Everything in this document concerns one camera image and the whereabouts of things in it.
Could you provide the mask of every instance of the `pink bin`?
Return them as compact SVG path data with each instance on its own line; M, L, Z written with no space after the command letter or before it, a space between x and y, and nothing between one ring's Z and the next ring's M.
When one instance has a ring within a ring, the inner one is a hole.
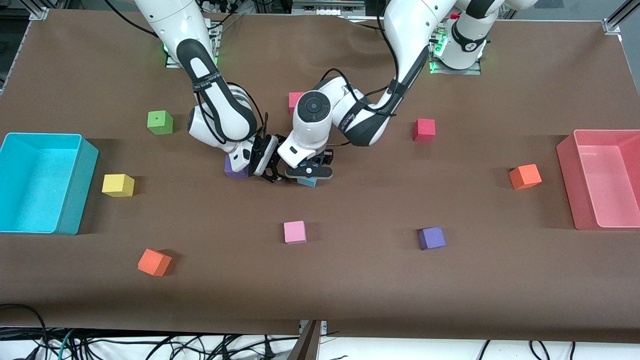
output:
M576 229L640 229L640 130L576 130L556 150Z

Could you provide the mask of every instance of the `plastic bin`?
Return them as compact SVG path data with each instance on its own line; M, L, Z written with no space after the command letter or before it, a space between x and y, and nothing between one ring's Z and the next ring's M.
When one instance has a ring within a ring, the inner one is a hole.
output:
M576 130L556 150L576 229L640 229L640 130Z
M77 234L97 158L98 149L78 134L7 134L0 233Z

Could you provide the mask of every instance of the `orange cube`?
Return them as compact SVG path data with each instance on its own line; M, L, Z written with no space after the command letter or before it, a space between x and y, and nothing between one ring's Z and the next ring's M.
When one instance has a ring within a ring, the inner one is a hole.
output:
M153 276L163 276L169 267L169 263L171 263L171 256L147 249L138 262L138 270Z
M513 188L516 190L530 188L542 183L536 164L516 167L509 173L509 177Z

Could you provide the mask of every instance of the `red cube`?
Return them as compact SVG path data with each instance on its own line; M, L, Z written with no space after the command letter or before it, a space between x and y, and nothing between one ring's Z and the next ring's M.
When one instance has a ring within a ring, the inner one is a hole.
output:
M166 269L171 263L171 256L162 252L147 249L138 262L138 270L153 276L164 276Z
M298 100L304 95L304 92L290 92L289 93L289 114L293 115L296 106L298 105Z
M431 142L436 136L436 121L433 119L418 119L413 126L413 141Z

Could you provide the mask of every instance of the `yellow cube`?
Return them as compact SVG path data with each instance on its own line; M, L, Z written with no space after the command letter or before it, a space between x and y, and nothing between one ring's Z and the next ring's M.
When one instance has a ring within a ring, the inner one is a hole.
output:
M102 192L113 197L133 196L135 180L125 174L107 174L102 183Z

